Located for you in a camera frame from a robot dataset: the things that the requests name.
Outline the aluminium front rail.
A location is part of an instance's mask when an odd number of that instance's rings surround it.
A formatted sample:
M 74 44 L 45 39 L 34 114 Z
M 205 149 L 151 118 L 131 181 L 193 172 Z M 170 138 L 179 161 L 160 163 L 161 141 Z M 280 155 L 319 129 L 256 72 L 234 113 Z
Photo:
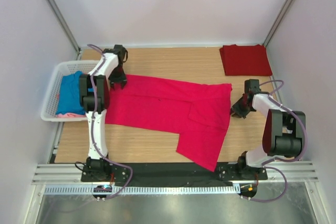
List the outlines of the aluminium front rail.
M 311 161 L 294 163 L 272 162 L 269 167 L 282 171 L 288 182 L 318 182 L 316 169 Z M 79 183 L 81 171 L 74 164 L 41 164 L 38 165 L 33 182 L 38 183 Z

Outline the folded dark red t shirt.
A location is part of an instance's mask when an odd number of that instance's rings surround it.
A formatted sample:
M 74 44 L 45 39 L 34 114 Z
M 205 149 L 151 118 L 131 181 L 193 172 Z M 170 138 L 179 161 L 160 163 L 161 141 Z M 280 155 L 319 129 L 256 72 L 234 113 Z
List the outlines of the folded dark red t shirt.
M 226 76 L 272 76 L 263 45 L 224 45 L 219 53 Z

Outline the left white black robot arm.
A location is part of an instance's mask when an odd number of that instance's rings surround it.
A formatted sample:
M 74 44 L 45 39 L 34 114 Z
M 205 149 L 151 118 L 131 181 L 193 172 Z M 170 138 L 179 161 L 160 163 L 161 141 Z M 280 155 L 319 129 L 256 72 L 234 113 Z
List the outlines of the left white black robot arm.
M 89 128 L 89 152 L 82 168 L 82 182 L 106 182 L 112 178 L 112 164 L 105 137 L 105 119 L 110 106 L 110 89 L 116 83 L 124 88 L 127 78 L 123 64 L 128 51 L 123 45 L 102 50 L 89 44 L 101 58 L 88 73 L 79 77 L 79 102 L 85 111 Z

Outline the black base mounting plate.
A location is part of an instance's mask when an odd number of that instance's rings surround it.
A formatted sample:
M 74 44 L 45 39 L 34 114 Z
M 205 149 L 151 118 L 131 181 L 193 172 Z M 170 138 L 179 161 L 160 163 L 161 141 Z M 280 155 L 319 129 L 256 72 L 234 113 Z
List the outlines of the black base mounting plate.
M 237 163 L 219 162 L 213 172 L 195 163 L 126 163 L 128 168 L 110 165 L 84 166 L 81 182 L 114 182 L 123 186 L 132 177 L 130 187 L 219 187 L 233 181 L 248 182 L 268 179 L 262 168 L 253 168 Z

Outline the aluminium frame post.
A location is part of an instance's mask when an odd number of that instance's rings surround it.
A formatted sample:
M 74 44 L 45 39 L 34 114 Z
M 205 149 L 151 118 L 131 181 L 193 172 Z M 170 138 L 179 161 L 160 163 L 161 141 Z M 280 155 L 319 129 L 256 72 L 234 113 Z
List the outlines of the aluminium frame post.
M 77 53 L 77 56 L 80 54 L 81 48 L 78 45 L 73 33 L 71 32 L 64 16 L 62 15 L 57 3 L 55 0 L 46 0 L 49 7 L 51 8 L 51 11 L 53 12 L 55 18 L 57 19 L 58 23 L 60 24 L 62 30 L 64 31 L 66 37 L 68 38 L 70 44 L 74 48 L 75 52 Z
M 284 18 L 286 17 L 286 15 L 288 14 L 288 12 L 291 9 L 291 6 L 293 5 L 293 3 L 295 2 L 295 0 L 285 0 L 285 2 L 283 3 L 275 21 L 273 22 L 270 31 L 268 32 L 265 40 L 264 40 L 264 47 L 267 48 L 267 46 L 269 45 L 269 43 L 271 42 L 272 38 L 274 37 L 275 33 L 277 32 L 279 26 L 281 25 L 281 23 L 283 22 Z

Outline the magenta pink t shirt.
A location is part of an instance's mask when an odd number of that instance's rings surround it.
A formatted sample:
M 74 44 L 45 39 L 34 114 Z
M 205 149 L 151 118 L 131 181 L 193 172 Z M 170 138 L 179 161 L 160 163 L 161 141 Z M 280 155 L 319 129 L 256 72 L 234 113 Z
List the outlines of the magenta pink t shirt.
M 230 124 L 232 85 L 128 75 L 110 91 L 105 122 L 179 135 L 177 153 L 215 170 Z

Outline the white perforated plastic basket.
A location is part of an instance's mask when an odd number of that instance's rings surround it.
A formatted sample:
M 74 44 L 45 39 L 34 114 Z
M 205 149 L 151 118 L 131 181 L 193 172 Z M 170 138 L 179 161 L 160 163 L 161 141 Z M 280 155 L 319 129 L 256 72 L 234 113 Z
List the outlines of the white perforated plastic basket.
M 83 73 L 90 72 L 98 63 L 98 60 L 74 60 L 65 61 L 58 64 L 51 75 L 46 95 L 43 101 L 40 117 L 44 121 L 50 122 L 80 122 L 87 121 L 86 116 L 74 118 L 59 118 L 56 116 L 60 94 L 60 85 L 64 76 L 73 74 L 77 71 Z

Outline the right aluminium frame post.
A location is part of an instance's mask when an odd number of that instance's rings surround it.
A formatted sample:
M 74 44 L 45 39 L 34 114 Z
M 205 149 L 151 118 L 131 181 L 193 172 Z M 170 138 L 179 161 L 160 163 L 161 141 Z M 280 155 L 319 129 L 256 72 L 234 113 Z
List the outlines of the right aluminium frame post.
M 279 26 L 281 25 L 281 23 L 283 22 L 284 18 L 286 17 L 286 15 L 288 14 L 288 12 L 291 9 L 291 6 L 293 5 L 293 3 L 295 2 L 295 0 L 285 0 L 285 2 L 283 3 L 275 21 L 273 22 L 270 31 L 268 32 L 265 40 L 264 40 L 264 47 L 267 48 L 267 46 L 269 45 L 269 43 L 271 42 L 272 38 L 274 37 L 275 33 L 277 32 Z

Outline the blue t shirt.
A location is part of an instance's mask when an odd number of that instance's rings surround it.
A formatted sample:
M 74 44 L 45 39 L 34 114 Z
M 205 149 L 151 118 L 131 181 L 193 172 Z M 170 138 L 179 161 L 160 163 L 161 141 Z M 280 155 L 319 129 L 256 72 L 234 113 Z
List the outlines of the blue t shirt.
M 63 76 L 59 90 L 57 117 L 85 116 L 85 111 L 79 100 L 79 77 L 82 74 L 81 71 L 77 71 Z

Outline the left aluminium frame post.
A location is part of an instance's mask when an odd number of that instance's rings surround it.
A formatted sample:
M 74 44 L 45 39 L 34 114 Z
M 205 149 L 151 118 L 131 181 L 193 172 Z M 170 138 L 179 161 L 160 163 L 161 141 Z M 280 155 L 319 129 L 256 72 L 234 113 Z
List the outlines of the left aluminium frame post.
M 62 30 L 64 31 L 66 37 L 68 38 L 70 44 L 74 48 L 75 52 L 77 53 L 77 56 L 80 54 L 81 48 L 78 45 L 73 33 L 71 32 L 64 16 L 62 15 L 57 3 L 55 0 L 46 0 L 49 7 L 51 8 L 51 11 L 53 12 L 55 18 L 57 19 L 58 23 L 60 24 Z

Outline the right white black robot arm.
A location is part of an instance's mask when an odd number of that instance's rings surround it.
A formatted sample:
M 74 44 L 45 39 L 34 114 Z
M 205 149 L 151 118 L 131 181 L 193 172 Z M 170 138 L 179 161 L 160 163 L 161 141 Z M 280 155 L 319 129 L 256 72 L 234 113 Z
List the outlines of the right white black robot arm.
M 273 98 L 272 92 L 264 92 L 260 86 L 258 79 L 246 80 L 243 95 L 230 109 L 232 117 L 244 119 L 258 111 L 266 118 L 262 144 L 243 152 L 233 166 L 235 175 L 243 180 L 256 179 L 273 161 L 298 161 L 307 148 L 305 114 L 285 107 Z

